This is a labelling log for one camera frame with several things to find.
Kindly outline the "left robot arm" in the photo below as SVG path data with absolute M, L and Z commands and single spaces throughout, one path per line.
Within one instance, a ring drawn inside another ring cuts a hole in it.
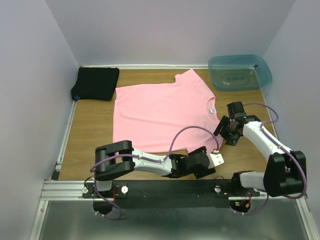
M 215 167 L 223 163 L 218 150 L 208 153 L 204 146 L 187 155 L 155 155 L 137 150 L 130 140 L 122 140 L 97 147 L 90 172 L 94 173 L 94 193 L 105 197 L 107 193 L 116 195 L 112 187 L 114 179 L 133 171 L 148 172 L 169 179 L 188 175 L 200 179 L 215 173 Z

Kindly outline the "pink t-shirt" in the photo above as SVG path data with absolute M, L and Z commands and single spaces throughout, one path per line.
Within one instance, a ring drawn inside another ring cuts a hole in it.
M 146 153 L 166 153 L 202 146 L 212 151 L 223 139 L 210 133 L 219 124 L 216 97 L 193 70 L 173 83 L 118 87 L 113 111 L 113 141 L 130 140 Z

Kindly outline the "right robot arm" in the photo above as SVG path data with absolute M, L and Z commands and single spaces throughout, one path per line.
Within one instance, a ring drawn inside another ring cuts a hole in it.
M 307 191 L 306 156 L 282 144 L 255 115 L 245 112 L 240 101 L 227 105 L 228 115 L 223 116 L 215 136 L 221 136 L 226 145 L 235 146 L 241 137 L 247 138 L 267 161 L 264 172 L 241 171 L 233 174 L 234 188 L 257 189 L 270 197 L 302 198 Z

